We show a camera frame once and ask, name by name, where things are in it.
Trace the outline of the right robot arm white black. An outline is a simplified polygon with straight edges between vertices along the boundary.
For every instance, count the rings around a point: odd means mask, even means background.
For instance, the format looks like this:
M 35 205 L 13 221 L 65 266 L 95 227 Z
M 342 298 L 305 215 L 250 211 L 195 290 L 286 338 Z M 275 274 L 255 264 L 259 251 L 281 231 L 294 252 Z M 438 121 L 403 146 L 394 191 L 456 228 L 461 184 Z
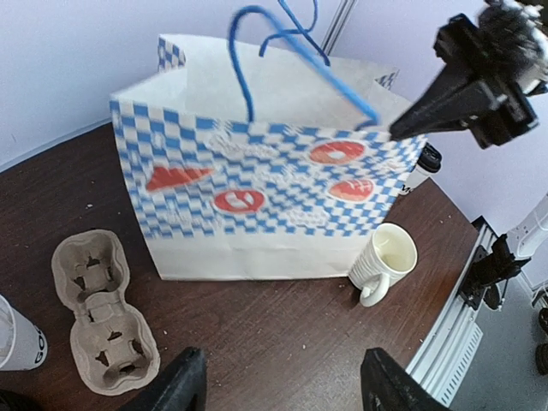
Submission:
M 547 92 L 547 3 L 489 1 L 471 22 L 453 16 L 433 45 L 444 67 L 422 96 L 390 125 L 392 140 L 469 130 L 479 147 L 502 146 L 539 124 L 529 98 Z M 478 309 L 500 282 L 521 272 L 547 239 L 542 199 L 491 250 L 474 255 L 459 289 Z

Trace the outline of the white paper coffee cup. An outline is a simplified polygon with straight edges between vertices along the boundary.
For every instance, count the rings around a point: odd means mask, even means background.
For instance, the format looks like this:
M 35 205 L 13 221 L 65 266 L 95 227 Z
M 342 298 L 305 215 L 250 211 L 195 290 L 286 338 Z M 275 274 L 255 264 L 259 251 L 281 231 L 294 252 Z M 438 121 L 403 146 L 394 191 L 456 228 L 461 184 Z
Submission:
M 410 194 L 426 179 L 437 174 L 441 170 L 442 158 L 442 154 L 434 146 L 426 143 L 414 169 L 403 184 L 399 194 Z

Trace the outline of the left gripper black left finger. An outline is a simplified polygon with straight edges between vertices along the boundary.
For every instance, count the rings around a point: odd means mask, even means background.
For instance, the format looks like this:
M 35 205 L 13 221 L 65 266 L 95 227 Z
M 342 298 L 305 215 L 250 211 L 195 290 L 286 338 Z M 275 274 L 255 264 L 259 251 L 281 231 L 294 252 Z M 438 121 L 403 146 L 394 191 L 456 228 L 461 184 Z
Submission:
M 185 411 L 206 409 L 206 355 L 185 348 L 135 398 L 119 410 Z

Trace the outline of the blue checkered paper bag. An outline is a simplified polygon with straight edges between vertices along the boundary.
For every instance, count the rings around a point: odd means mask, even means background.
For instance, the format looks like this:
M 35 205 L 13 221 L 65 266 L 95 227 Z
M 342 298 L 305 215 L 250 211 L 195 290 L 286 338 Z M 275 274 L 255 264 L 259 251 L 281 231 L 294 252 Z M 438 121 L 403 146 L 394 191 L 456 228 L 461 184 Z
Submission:
M 159 276 L 342 277 L 423 147 L 390 125 L 408 102 L 372 63 L 318 57 L 293 33 L 265 56 L 236 35 L 163 34 L 158 72 L 110 97 L 123 178 Z

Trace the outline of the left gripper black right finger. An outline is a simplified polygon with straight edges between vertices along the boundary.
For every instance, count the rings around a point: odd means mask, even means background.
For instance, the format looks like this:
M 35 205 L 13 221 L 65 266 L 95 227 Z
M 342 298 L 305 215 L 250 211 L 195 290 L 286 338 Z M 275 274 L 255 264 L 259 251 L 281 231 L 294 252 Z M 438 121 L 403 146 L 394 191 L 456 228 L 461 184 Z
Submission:
M 360 391 L 366 411 L 446 411 L 384 349 L 370 348 L 360 366 Z

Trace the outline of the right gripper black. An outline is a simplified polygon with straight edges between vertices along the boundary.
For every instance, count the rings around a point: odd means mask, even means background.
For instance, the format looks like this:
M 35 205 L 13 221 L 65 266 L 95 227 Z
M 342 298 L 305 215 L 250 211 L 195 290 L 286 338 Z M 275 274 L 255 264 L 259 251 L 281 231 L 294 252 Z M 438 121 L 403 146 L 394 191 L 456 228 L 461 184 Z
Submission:
M 546 28 L 541 1 L 489 1 L 476 22 L 450 18 L 434 44 L 444 68 L 390 125 L 390 137 L 468 130 L 487 148 L 537 127 L 528 99 L 547 91 Z

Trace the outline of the brown cardboard cup carrier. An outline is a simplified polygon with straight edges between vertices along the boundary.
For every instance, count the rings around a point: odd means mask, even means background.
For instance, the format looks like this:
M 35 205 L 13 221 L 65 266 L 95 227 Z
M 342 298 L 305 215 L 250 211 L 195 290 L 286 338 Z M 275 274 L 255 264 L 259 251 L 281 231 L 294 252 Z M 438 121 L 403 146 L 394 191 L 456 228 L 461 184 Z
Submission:
M 84 384 L 103 396 L 150 384 L 160 354 L 144 316 L 126 301 L 130 270 L 118 237 L 93 229 L 66 238 L 51 271 L 59 300 L 74 315 L 70 347 Z

